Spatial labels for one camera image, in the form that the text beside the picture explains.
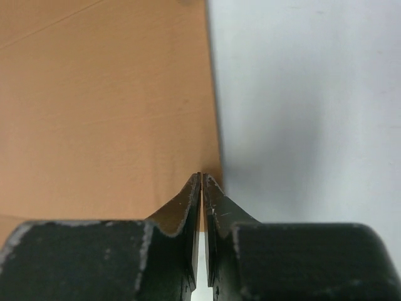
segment wooden surface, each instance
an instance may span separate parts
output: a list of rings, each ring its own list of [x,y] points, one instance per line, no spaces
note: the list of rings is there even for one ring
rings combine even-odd
[[[3,220],[145,218],[193,172],[221,178],[203,1],[17,2],[0,0]]]
[[[0,216],[0,248],[11,234],[11,232],[25,220],[13,216]]]

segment scratched metal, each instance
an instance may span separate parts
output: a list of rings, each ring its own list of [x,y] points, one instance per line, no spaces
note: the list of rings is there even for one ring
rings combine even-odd
[[[381,239],[360,224],[262,224],[203,175],[214,300],[401,300]]]
[[[0,301],[190,300],[200,189],[194,174],[144,221],[20,225],[0,252]]]

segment white wall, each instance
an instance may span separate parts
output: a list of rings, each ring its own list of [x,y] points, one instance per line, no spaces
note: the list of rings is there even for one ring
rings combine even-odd
[[[356,221],[401,272],[401,1],[210,0],[225,186],[261,221]]]
[[[205,233],[199,233],[198,274],[196,289],[192,292],[191,301],[213,300],[213,289],[207,287]]]

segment gray background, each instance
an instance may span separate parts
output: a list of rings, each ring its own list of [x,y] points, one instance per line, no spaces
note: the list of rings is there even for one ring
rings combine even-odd
[[[401,1],[209,0],[209,17],[228,195],[261,221],[368,224],[401,272]]]

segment worn black coating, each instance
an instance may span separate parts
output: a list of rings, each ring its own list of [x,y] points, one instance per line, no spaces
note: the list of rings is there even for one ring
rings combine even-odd
[[[214,300],[401,300],[376,233],[361,224],[262,224],[203,175]]]
[[[22,224],[0,254],[0,300],[190,300],[200,193],[194,174],[144,221]]]

